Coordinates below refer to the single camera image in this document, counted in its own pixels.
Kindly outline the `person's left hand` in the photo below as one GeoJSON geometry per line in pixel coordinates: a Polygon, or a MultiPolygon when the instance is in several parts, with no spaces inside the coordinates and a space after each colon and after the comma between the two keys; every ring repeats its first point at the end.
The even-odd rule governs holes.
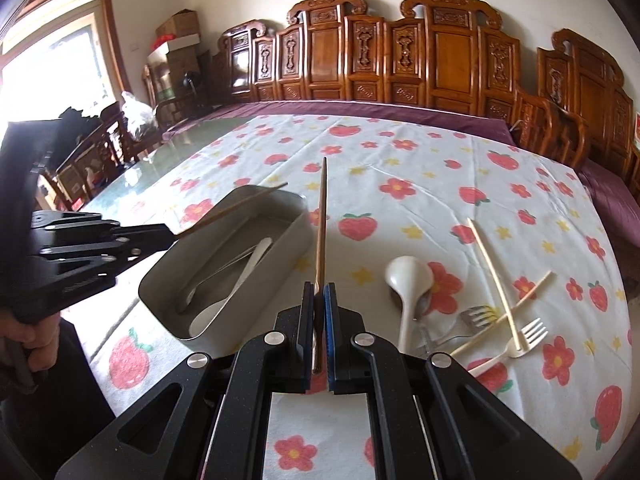
{"type": "Polygon", "coordinates": [[[60,343],[61,315],[44,318],[35,325],[18,322],[13,313],[1,309],[1,370],[4,372],[13,366],[6,343],[13,340],[29,350],[27,364],[32,372],[43,372],[51,368],[58,359],[60,343]]]}

